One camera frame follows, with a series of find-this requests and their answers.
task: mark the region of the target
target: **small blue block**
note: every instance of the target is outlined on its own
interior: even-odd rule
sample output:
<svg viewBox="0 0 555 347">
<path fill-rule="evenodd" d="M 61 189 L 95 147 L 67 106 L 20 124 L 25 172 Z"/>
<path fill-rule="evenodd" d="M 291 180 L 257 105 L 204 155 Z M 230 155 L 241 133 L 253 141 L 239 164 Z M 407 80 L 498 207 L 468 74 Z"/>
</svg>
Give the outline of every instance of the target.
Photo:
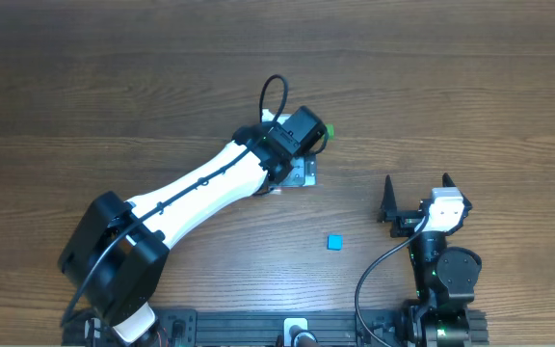
<svg viewBox="0 0 555 347">
<path fill-rule="evenodd" d="M 342 249 L 342 235 L 329 235 L 327 249 L 340 251 Z"/>
</svg>

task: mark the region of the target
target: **green object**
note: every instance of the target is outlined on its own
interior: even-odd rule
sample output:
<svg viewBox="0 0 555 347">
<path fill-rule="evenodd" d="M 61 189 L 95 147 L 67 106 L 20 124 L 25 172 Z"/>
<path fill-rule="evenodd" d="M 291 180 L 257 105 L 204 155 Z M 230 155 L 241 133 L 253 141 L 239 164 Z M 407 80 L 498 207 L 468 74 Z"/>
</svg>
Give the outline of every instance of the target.
<svg viewBox="0 0 555 347">
<path fill-rule="evenodd" d="M 329 140 L 333 139 L 333 137 L 335 137 L 335 129 L 333 128 L 333 124 L 326 124 L 325 126 L 327 127 L 327 133 L 329 134 Z"/>
</svg>

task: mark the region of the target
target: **wooden table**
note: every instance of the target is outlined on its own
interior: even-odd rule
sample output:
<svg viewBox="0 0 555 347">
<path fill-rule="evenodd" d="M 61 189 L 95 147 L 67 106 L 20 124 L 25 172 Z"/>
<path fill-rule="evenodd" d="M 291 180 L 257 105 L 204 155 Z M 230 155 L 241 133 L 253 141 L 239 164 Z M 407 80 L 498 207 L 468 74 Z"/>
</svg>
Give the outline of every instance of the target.
<svg viewBox="0 0 555 347">
<path fill-rule="evenodd" d="M 376 223 L 384 176 L 414 208 L 448 172 L 474 204 L 450 241 L 484 260 L 491 342 L 555 344 L 555 0 L 0 0 L 0 344 L 59 343 L 56 260 L 88 204 L 212 158 L 275 72 L 286 111 L 335 126 L 322 185 L 195 229 L 154 306 L 352 310 L 398 242 Z M 401 252 L 361 301 L 413 297 Z"/>
</svg>

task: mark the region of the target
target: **wood grain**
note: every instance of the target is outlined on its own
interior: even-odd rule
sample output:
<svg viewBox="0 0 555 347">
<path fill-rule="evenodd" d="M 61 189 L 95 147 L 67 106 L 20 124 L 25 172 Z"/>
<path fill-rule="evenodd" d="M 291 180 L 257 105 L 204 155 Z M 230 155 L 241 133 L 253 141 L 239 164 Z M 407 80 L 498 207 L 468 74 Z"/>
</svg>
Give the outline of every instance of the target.
<svg viewBox="0 0 555 347">
<path fill-rule="evenodd" d="M 555 344 L 555 0 L 0 0 L 0 344 L 59 343 L 73 288 L 55 263 L 88 203 L 206 162 L 276 72 L 287 111 L 335 126 L 322 186 L 205 222 L 153 305 L 353 309 L 396 243 L 383 177 L 412 208 L 449 172 L 474 203 L 451 242 L 484 260 L 491 342 Z M 361 300 L 413 294 L 398 254 Z"/>
</svg>

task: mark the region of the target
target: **light blue box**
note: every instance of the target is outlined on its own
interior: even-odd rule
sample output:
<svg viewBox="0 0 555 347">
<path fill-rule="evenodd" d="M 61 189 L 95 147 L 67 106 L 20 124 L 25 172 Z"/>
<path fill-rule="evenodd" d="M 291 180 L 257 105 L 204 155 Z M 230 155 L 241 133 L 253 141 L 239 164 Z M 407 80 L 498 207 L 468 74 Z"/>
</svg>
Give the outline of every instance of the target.
<svg viewBox="0 0 555 347">
<path fill-rule="evenodd" d="M 327 241 L 327 249 L 332 251 L 340 251 L 342 249 L 342 235 L 329 235 Z"/>
</svg>

